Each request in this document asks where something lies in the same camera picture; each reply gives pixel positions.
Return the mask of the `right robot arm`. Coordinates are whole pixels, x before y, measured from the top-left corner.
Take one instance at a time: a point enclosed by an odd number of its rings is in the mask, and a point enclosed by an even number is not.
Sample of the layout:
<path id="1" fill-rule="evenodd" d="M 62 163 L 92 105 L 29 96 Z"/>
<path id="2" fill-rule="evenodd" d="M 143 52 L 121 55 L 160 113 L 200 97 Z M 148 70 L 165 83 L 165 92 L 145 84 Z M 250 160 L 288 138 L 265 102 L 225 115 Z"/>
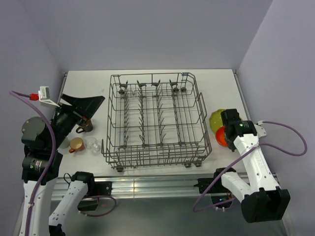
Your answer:
<path id="1" fill-rule="evenodd" d="M 241 211 L 248 223 L 281 220 L 290 201 L 288 190 L 281 189 L 273 177 L 259 147 L 264 128 L 250 120 L 242 120 L 236 109 L 221 112 L 224 139 L 228 148 L 243 157 L 249 182 L 228 168 L 213 179 L 217 191 L 228 189 L 241 203 Z"/>

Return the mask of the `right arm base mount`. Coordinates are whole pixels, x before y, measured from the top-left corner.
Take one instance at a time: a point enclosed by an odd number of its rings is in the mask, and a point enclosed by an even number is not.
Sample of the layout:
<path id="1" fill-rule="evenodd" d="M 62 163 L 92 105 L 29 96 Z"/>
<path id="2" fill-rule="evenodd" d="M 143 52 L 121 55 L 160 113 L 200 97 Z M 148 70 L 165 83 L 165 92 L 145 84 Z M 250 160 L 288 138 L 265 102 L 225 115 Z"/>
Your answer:
<path id="1" fill-rule="evenodd" d="M 194 187 L 197 187 L 199 194 L 203 194 L 205 192 L 206 195 L 217 193 L 227 194 L 228 196 L 231 195 L 231 191 L 223 187 L 221 177 L 216 180 L 223 170 L 224 168 L 217 168 L 212 177 L 198 178 L 197 184 L 195 184 Z"/>

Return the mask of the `dark brown mug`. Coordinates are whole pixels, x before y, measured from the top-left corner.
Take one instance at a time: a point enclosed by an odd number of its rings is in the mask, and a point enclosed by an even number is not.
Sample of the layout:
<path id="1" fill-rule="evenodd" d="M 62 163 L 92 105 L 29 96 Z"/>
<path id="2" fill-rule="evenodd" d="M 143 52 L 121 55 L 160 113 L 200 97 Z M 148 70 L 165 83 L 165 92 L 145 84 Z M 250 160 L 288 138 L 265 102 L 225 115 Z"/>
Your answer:
<path id="1" fill-rule="evenodd" d="M 87 120 L 85 123 L 78 125 L 78 128 L 75 130 L 76 133 L 91 132 L 93 130 L 93 124 L 91 120 Z"/>

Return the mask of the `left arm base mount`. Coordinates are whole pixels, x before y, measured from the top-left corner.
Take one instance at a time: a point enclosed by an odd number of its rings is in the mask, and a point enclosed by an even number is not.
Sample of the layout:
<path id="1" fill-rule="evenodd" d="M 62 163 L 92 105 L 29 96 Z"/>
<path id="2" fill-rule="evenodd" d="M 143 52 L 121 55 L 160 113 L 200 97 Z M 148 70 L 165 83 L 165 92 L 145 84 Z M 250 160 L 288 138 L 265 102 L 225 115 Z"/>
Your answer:
<path id="1" fill-rule="evenodd" d="M 111 181 L 97 181 L 92 191 L 88 192 L 78 204 L 79 211 L 95 211 L 100 205 L 100 198 L 91 199 L 91 196 L 110 196 L 112 191 Z"/>

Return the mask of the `orange bowl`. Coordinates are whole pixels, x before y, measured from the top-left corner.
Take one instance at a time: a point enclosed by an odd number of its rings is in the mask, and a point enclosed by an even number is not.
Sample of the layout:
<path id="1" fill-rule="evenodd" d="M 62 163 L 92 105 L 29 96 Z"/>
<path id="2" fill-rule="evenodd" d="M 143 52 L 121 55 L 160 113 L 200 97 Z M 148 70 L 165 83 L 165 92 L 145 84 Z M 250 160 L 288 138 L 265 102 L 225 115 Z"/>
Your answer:
<path id="1" fill-rule="evenodd" d="M 215 132 L 215 138 L 221 146 L 227 147 L 227 143 L 226 143 L 225 137 L 224 137 L 224 127 L 223 126 L 221 126 L 220 128 L 217 129 L 217 131 Z"/>

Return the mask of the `clear drinking glass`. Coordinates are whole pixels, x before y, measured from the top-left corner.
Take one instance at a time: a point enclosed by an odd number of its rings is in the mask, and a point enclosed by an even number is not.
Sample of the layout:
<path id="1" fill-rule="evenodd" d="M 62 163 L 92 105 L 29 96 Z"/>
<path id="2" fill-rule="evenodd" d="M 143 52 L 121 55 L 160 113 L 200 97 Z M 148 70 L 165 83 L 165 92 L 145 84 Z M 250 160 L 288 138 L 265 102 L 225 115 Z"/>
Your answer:
<path id="1" fill-rule="evenodd" d="M 85 139 L 85 146 L 92 153 L 98 153 L 100 151 L 100 146 L 98 144 L 98 141 L 94 137 L 87 137 Z"/>

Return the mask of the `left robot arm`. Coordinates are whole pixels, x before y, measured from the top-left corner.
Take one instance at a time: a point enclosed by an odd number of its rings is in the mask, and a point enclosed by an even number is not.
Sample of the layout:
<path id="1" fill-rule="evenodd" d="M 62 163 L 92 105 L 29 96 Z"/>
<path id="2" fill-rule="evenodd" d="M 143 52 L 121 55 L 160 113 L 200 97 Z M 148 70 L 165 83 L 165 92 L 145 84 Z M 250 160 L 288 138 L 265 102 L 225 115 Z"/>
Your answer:
<path id="1" fill-rule="evenodd" d="M 85 196 L 96 190 L 92 173 L 76 172 L 67 192 L 53 213 L 51 198 L 63 155 L 58 148 L 75 125 L 87 124 L 105 100 L 104 96 L 86 98 L 61 95 L 51 120 L 36 109 L 38 116 L 25 121 L 21 141 L 24 144 L 22 180 L 24 210 L 20 230 L 22 236 L 64 236 L 66 223 Z"/>

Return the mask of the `green dotted plate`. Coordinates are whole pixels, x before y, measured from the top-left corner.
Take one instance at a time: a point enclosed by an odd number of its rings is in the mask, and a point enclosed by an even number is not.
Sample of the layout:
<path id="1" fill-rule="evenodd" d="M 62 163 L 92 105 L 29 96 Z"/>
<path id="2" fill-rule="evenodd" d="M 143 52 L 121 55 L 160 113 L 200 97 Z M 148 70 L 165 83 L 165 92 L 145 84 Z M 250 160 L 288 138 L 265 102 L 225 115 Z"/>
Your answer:
<path id="1" fill-rule="evenodd" d="M 221 119 L 221 112 L 223 112 L 224 109 L 218 109 L 214 112 L 211 113 L 210 118 L 209 118 L 209 124 L 210 124 L 210 129 L 213 133 L 216 133 L 216 131 L 220 128 L 223 127 L 222 119 Z"/>

